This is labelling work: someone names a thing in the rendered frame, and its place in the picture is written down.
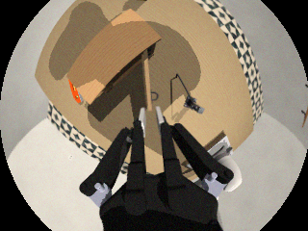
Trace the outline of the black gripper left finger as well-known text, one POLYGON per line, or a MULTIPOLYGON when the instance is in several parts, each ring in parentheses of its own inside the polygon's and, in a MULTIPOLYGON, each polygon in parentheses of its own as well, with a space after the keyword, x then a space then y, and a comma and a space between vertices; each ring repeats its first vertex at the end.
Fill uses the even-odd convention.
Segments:
POLYGON ((112 142, 94 172, 84 180, 79 190, 99 208, 112 196, 112 188, 131 147, 124 207, 127 213, 141 216, 146 211, 144 173, 146 173, 144 137, 145 109, 133 122, 134 128, 123 128, 112 142), (126 145, 125 145, 126 144, 126 145))

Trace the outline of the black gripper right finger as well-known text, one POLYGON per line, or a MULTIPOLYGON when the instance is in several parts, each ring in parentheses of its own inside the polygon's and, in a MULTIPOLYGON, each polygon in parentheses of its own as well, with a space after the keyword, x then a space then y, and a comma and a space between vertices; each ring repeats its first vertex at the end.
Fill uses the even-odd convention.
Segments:
POLYGON ((163 118, 160 107, 156 107, 156 117, 159 134, 160 136, 162 134, 163 162, 167 181, 167 203, 170 211, 174 213, 183 212, 190 204, 173 140, 197 177, 202 181, 201 184, 205 191, 218 198, 223 188, 234 178, 233 171, 217 162, 181 123, 169 125, 166 118, 163 118))

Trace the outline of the orange spirit level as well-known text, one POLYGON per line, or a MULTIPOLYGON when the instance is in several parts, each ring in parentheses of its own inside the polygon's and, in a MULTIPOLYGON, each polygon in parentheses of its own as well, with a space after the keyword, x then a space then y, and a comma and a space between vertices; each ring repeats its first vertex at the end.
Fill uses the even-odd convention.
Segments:
MULTIPOLYGON (((69 81, 69 80, 68 80, 68 81, 69 81)), ((70 88, 71 88, 72 95, 73 95, 74 99, 75 99, 78 103, 84 101, 82 95, 78 92, 77 89, 75 89, 75 87, 70 83, 70 81, 69 81, 69 84, 70 84, 70 88), (76 90, 76 91, 75 91, 75 90, 76 90), (78 95, 78 96, 77 96, 77 95, 78 95)))

